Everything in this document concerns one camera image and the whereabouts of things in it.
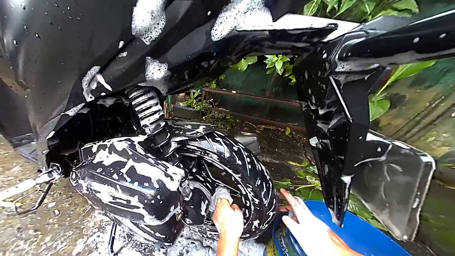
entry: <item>hand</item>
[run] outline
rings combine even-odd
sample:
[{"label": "hand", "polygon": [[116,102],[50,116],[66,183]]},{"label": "hand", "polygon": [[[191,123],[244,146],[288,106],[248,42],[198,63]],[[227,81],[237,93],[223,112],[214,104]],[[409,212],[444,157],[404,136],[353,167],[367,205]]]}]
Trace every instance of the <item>hand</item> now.
[{"label": "hand", "polygon": [[294,217],[283,216],[283,222],[308,256],[360,256],[349,248],[324,222],[314,216],[303,200],[284,189],[280,190],[289,205],[280,211],[291,210]]},{"label": "hand", "polygon": [[217,256],[237,256],[238,242],[243,232],[243,214],[236,204],[218,199],[213,222],[220,233]]},{"label": "hand", "polygon": [[213,222],[220,237],[239,240],[243,232],[243,214],[236,204],[229,205],[226,199],[218,199]]}]

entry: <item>coil spring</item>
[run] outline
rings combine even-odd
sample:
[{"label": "coil spring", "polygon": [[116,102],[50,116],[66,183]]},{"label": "coil spring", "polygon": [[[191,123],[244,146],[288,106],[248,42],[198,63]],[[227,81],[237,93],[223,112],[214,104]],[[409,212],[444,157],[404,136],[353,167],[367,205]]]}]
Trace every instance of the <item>coil spring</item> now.
[{"label": "coil spring", "polygon": [[126,90],[126,94],[139,117],[141,127],[152,138],[153,147],[161,150],[164,160],[177,165],[180,162],[180,156],[175,152],[177,143],[171,141],[156,88],[134,87]]}]

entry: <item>rear tire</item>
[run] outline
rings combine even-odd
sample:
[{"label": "rear tire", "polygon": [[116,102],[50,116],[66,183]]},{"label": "rear tire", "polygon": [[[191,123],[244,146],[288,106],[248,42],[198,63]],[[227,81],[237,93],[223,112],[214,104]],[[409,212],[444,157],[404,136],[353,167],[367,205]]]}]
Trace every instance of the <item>rear tire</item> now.
[{"label": "rear tire", "polygon": [[[191,157],[195,166],[189,179],[204,184],[213,194],[227,187],[243,212],[241,239],[256,238],[272,224],[277,199],[270,175],[261,161],[238,141],[220,132],[180,141],[178,152]],[[205,224],[189,226],[193,233],[217,240],[218,231],[209,215]]]}]

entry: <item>wet ground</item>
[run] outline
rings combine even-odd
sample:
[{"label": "wet ground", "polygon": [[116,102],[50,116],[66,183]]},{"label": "wet ground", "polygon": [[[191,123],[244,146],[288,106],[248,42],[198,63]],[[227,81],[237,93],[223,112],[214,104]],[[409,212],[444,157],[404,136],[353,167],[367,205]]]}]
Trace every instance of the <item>wet ground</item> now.
[{"label": "wet ground", "polygon": [[[286,160],[301,163],[306,159],[306,152],[310,152],[308,143],[301,135],[287,136],[283,131],[271,129],[256,132],[252,125],[237,122],[230,134],[233,136],[238,131],[258,134],[261,146],[258,156],[275,179],[294,177],[292,165],[287,164]],[[37,168],[38,166],[12,151],[5,139],[0,137],[0,190],[34,177]],[[35,193],[22,199],[21,202],[30,202],[22,208],[31,207],[38,196]],[[73,190],[68,179],[61,179],[53,186],[43,205],[34,212],[17,216],[14,207],[0,207],[0,256],[108,255],[110,230],[111,222],[91,208],[87,201]],[[173,248],[174,255],[216,253],[215,243],[197,239],[194,240],[200,243],[203,251],[191,250],[200,247],[180,240],[179,246]],[[122,245],[124,248],[121,255],[151,254],[148,247],[131,242],[128,238],[118,237],[114,249],[117,250]],[[242,248],[245,255],[258,255],[262,250],[261,245],[243,244]]]}]

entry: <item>blue bucket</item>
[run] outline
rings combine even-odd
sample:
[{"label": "blue bucket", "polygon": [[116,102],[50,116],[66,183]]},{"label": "blue bucket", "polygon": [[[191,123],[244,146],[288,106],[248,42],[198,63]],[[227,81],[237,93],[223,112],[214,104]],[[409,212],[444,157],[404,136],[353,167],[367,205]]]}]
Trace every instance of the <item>blue bucket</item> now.
[{"label": "blue bucket", "polygon": [[[314,216],[327,224],[354,251],[365,256],[411,256],[386,234],[370,223],[346,212],[343,228],[332,222],[332,216],[324,202],[305,201]],[[273,225],[273,241],[279,255],[306,256],[292,233],[286,228],[281,217]]]}]

